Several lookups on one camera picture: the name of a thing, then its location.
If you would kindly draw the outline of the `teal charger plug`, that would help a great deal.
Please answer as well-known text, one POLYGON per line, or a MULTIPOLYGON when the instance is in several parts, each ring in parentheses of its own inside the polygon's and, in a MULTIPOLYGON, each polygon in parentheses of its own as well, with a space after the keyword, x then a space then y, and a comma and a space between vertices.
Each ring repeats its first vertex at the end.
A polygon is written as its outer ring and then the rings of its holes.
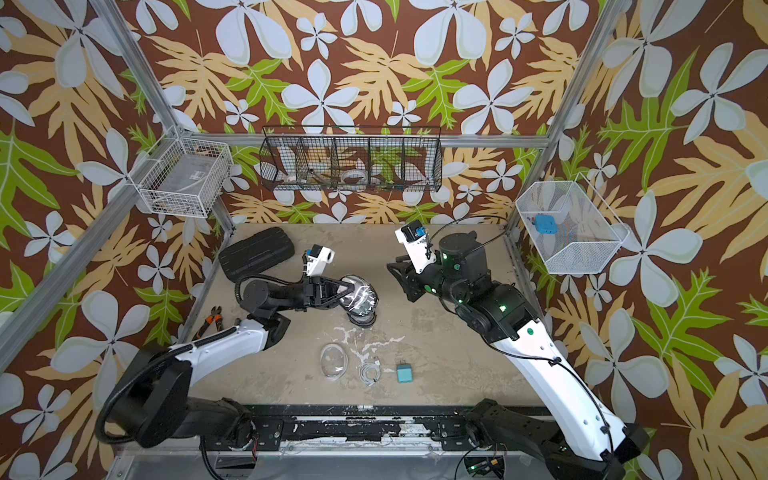
POLYGON ((398 364, 396 366, 396 375, 399 383, 411 383, 414 379, 410 364, 398 364))

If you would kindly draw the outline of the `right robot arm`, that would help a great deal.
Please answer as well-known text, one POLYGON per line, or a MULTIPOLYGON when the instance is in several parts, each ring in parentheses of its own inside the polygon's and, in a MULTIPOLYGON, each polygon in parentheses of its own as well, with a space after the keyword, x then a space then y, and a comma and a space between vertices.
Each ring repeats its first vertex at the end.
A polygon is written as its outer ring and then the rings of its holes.
POLYGON ((432 243, 413 221, 396 230, 406 253, 388 264, 408 301, 435 296, 523 375, 551 415, 545 421, 485 399, 464 416, 474 451, 505 446, 544 463, 555 479, 621 479, 649 438, 587 387, 555 346, 532 305, 513 285, 493 279, 475 232, 432 243))

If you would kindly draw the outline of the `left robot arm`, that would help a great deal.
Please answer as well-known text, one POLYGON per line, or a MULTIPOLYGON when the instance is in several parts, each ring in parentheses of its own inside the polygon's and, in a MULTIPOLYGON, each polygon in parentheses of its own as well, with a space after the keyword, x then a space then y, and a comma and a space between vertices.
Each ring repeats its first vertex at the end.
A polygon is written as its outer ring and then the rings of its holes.
POLYGON ((96 438, 103 444, 136 442, 144 448, 195 436, 247 443, 253 416, 246 407, 228 398, 193 398, 190 388, 239 359, 275 346, 290 325, 286 311, 333 308, 347 291, 346 283, 322 276, 288 282, 256 274, 238 280, 235 299, 247 311, 246 318, 189 343, 142 348, 102 406, 96 438))

